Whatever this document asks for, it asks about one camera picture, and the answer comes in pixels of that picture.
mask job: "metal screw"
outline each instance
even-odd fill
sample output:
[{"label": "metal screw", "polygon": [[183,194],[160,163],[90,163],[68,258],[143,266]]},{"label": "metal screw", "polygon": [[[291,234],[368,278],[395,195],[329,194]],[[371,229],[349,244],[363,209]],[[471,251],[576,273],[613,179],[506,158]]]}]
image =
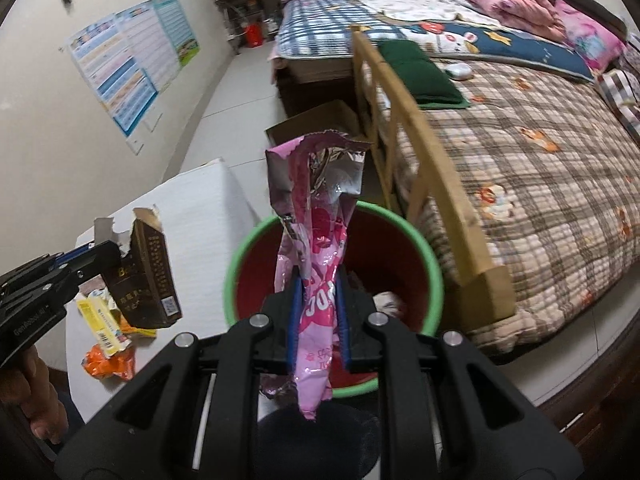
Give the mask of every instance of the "metal screw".
[{"label": "metal screw", "polygon": [[449,346],[458,346],[463,341],[462,334],[455,330],[449,330],[442,336],[443,341]]},{"label": "metal screw", "polygon": [[249,319],[249,324],[256,328],[264,328],[269,324],[269,316],[266,314],[254,314]]},{"label": "metal screw", "polygon": [[189,332],[182,332],[174,339],[175,345],[180,348],[188,348],[194,343],[194,341],[196,341],[196,338]]},{"label": "metal screw", "polygon": [[389,316],[384,312],[374,312],[373,314],[369,314],[369,317],[367,317],[367,320],[373,326],[383,326],[389,322]]}]

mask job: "desk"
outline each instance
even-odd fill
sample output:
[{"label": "desk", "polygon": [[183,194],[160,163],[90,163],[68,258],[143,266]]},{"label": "desk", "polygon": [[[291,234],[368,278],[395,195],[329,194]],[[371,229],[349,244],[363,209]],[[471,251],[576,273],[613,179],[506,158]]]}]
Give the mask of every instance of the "desk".
[{"label": "desk", "polygon": [[[177,333],[199,338],[226,332],[223,283],[231,256],[257,223],[238,181],[222,162],[179,174],[113,214],[114,230],[131,227],[134,207],[160,211],[175,289],[183,318],[158,330],[158,337],[136,348],[136,370],[148,363]],[[93,228],[77,245],[94,239]],[[71,396],[84,420],[91,418],[123,383],[92,378],[80,363],[96,343],[75,302],[67,305],[66,360]]]}]

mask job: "person's arm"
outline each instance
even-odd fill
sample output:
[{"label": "person's arm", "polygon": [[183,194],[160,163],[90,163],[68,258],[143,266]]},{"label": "person's arm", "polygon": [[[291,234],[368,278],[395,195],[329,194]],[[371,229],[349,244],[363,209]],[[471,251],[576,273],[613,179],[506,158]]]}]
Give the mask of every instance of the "person's arm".
[{"label": "person's arm", "polygon": [[0,370],[0,402],[19,406],[34,436],[60,442],[68,423],[66,411],[49,382],[49,369],[35,347],[23,352],[17,366]]}]

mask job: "wooden bed rail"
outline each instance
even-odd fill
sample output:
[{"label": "wooden bed rail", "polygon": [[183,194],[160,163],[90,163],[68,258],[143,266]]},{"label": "wooden bed rail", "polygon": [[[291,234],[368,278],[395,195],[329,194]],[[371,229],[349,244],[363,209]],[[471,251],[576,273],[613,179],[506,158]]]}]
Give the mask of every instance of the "wooden bed rail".
[{"label": "wooden bed rail", "polygon": [[[454,296],[456,323],[469,331],[513,316],[515,293],[511,277],[505,266],[496,266],[492,261],[486,238],[455,165],[423,111],[418,108],[394,70],[361,32],[361,27],[351,25],[351,33],[358,113],[367,139],[372,142],[371,153],[386,207],[397,209],[393,177],[399,151],[398,124],[402,124],[419,162],[417,176],[409,193],[406,218],[415,224],[427,197],[431,196],[436,201],[458,270],[459,288]],[[370,67],[369,85],[364,81],[363,62]],[[386,150],[381,149],[377,86],[382,87],[390,102]]]}]

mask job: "green cushion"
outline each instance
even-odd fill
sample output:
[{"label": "green cushion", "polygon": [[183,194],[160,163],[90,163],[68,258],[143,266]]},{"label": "green cushion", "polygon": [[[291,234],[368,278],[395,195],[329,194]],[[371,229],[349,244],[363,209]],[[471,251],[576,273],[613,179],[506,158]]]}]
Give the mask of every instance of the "green cushion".
[{"label": "green cushion", "polygon": [[378,50],[421,109],[442,110],[471,106],[417,43],[410,40],[381,41]]}]

